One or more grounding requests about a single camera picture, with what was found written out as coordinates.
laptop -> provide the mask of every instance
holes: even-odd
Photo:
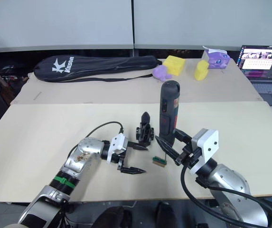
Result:
[[[237,65],[260,96],[272,106],[272,46],[243,45]]]

gray wall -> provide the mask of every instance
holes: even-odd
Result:
[[[272,45],[272,0],[135,0],[135,48]]]
[[[0,52],[133,48],[129,0],[0,0]]]

yellow toy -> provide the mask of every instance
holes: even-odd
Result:
[[[184,64],[185,59],[175,56],[168,56],[163,62],[163,65],[168,69],[167,73],[176,76],[180,75]]]
[[[208,73],[208,62],[205,60],[201,60],[199,61],[199,63],[197,64],[196,67],[196,71],[195,71],[195,79],[197,81],[201,81],[203,79],[205,79],[207,73]]]

bag strap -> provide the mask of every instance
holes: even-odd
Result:
[[[67,80],[67,81],[57,81],[57,82],[91,82],[91,81],[103,81],[103,82],[120,82],[120,81],[128,81],[135,78],[141,78],[141,77],[152,77],[153,74],[149,75],[143,75],[138,77],[132,77],[132,78],[99,78],[99,77],[89,77],[89,78],[78,78],[73,80]]]

laptop screen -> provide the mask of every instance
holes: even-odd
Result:
[[[247,77],[272,78],[272,46],[242,46],[237,65]]]

